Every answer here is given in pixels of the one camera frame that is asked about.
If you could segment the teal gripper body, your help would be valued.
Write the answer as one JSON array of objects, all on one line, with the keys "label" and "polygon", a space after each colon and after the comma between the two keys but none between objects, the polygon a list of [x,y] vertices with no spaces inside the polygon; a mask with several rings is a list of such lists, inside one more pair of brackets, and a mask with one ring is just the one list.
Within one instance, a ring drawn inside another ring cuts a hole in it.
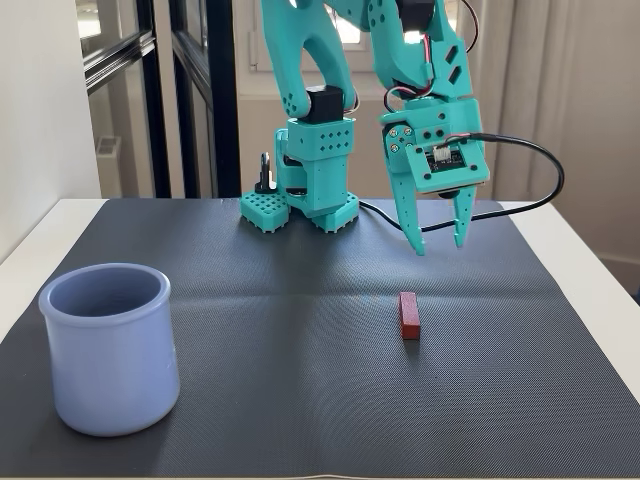
[{"label": "teal gripper body", "polygon": [[478,101],[473,97],[437,98],[401,96],[401,105],[392,106],[389,96],[383,97],[386,109],[380,117],[382,143],[385,149],[413,145],[474,145],[483,148],[481,140],[470,138],[482,131]]}]

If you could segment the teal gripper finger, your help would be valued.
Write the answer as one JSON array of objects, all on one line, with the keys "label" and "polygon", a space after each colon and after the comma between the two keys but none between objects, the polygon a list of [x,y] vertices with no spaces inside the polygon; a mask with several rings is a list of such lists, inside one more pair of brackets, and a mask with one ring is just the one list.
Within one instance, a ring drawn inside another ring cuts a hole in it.
[{"label": "teal gripper finger", "polygon": [[453,198],[454,206],[454,243],[461,248],[467,238],[468,227],[472,220],[475,187],[461,188]]},{"label": "teal gripper finger", "polygon": [[383,126],[382,139],[400,229],[416,254],[424,256],[425,246],[417,214],[416,182],[407,156],[407,148],[414,145],[415,135],[409,125],[396,122]]}]

